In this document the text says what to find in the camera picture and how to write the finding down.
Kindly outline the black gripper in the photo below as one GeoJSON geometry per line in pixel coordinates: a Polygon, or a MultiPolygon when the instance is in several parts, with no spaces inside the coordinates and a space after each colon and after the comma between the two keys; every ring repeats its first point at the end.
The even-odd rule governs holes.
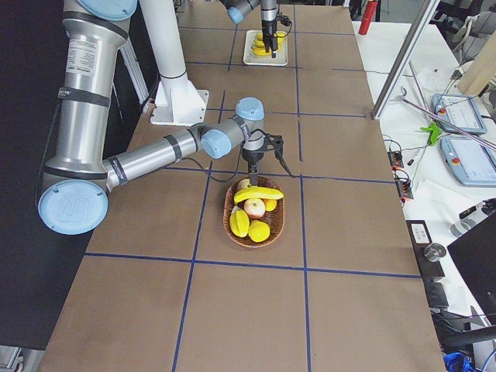
{"type": "Polygon", "coordinates": [[[271,57],[277,56],[277,20],[262,20],[263,44],[266,52],[270,52],[271,57]]]}
{"type": "Polygon", "coordinates": [[[248,150],[242,148],[242,157],[247,162],[250,186],[258,185],[258,163],[263,159],[264,152],[261,150],[248,150]]]}

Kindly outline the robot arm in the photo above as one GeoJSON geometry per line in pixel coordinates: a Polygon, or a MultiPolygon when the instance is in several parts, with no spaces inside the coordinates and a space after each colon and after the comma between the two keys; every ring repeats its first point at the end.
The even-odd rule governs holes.
{"type": "Polygon", "coordinates": [[[188,78],[173,2],[66,1],[62,23],[68,50],[53,118],[57,147],[43,163],[36,197],[49,229],[86,233],[103,221],[113,188],[198,151],[218,159],[237,146],[251,148],[264,124],[262,102],[243,98],[231,119],[203,123],[208,92],[188,78]],[[135,12],[142,15],[139,39],[150,42],[156,64],[158,121],[181,131],[130,151],[140,116],[131,93],[142,82],[139,65],[129,60],[135,12]]]}
{"type": "Polygon", "coordinates": [[[229,18],[233,23],[241,23],[253,10],[260,6],[262,25],[262,41],[265,51],[272,58],[276,57],[278,50],[277,41],[277,16],[278,4],[276,0],[222,0],[229,18]]]}

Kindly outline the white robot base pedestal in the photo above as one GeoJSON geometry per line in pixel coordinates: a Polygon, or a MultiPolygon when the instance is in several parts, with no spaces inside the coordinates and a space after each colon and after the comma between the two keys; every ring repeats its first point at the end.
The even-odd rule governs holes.
{"type": "Polygon", "coordinates": [[[146,30],[160,75],[151,116],[154,125],[192,126],[205,117],[209,93],[189,80],[172,1],[141,1],[146,30]]]}

